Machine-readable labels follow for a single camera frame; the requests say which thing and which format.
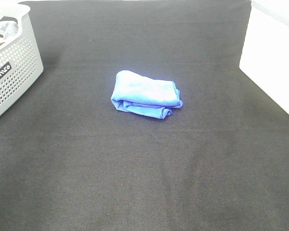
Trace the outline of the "blue microfiber towel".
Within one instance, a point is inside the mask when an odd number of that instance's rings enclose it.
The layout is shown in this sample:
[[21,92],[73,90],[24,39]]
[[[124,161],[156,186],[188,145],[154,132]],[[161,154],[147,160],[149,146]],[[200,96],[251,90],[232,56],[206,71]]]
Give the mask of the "blue microfiber towel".
[[116,74],[110,100],[119,111],[157,119],[164,119],[172,114],[172,108],[183,106],[173,81],[154,80],[129,70]]

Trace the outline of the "black table cover cloth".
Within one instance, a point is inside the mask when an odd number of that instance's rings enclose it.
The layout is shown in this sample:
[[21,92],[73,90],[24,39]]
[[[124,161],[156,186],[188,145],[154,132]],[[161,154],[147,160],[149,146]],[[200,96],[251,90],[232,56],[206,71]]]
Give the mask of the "black table cover cloth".
[[[0,231],[289,231],[289,116],[238,67],[248,0],[28,5],[44,71],[0,117]],[[183,106],[117,110],[122,70]]]

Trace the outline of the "white plastic storage crate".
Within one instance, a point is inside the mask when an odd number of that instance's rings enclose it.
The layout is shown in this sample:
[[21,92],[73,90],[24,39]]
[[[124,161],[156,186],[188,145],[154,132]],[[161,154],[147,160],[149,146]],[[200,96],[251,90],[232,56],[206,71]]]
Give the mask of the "white plastic storage crate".
[[253,0],[239,68],[289,115],[289,0]]

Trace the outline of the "grey perforated laundry basket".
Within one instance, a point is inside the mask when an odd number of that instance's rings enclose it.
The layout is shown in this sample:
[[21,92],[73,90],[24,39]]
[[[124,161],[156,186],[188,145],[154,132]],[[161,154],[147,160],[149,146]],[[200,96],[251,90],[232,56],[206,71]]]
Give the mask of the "grey perforated laundry basket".
[[0,116],[43,72],[43,64],[29,18],[30,7],[20,0],[0,0],[0,21],[15,21],[15,37],[0,35]]

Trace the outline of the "grey towel in basket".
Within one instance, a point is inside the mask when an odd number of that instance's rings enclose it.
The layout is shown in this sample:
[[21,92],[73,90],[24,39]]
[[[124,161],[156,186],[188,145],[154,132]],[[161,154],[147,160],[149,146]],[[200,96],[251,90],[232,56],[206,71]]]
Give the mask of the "grey towel in basket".
[[7,40],[16,36],[18,32],[18,24],[15,21],[0,21],[0,35],[3,40]]

